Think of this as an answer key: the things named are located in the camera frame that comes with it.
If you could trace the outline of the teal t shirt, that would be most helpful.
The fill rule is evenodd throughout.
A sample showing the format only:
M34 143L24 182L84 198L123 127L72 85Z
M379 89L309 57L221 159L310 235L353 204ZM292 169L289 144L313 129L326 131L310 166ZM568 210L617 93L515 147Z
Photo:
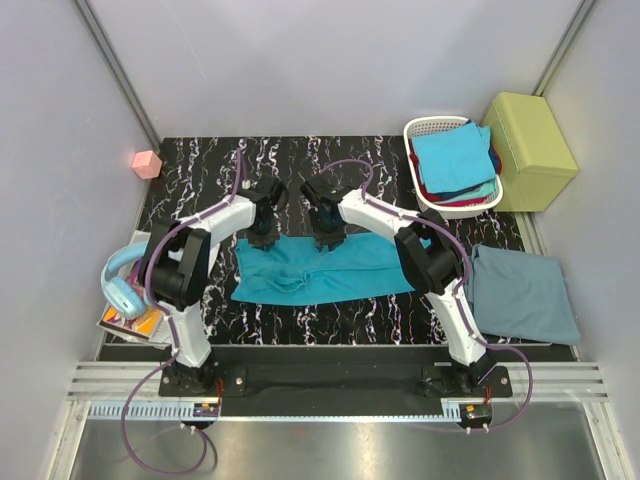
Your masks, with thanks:
M246 239L235 248L240 281L231 298L273 306L309 306L409 293L394 245L375 233L349 234L332 251L311 237L281 237L259 250Z

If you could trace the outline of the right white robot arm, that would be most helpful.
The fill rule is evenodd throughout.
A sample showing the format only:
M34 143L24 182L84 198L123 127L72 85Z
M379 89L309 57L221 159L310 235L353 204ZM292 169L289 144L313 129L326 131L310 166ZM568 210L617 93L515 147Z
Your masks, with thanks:
M490 386L496 361L488 353L464 292L471 272L466 251L435 211L407 211L367 195L338 188L317 174L300 187L310 203L313 238L320 249L334 249L355 225L388 240L396 249L407 282L427 297L442 327L451 365L436 367L425 380L435 395L476 396Z

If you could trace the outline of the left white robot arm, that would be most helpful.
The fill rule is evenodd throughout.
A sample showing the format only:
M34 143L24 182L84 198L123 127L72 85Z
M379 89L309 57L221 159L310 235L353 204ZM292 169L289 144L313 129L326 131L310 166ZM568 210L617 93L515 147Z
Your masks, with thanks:
M203 396L222 390L201 313L215 249L242 231L250 246L272 248L279 239L274 213L287 198L284 183L267 176L206 210L182 220L160 220L152 228L139 281L169 329L171 356L162 367L161 395Z

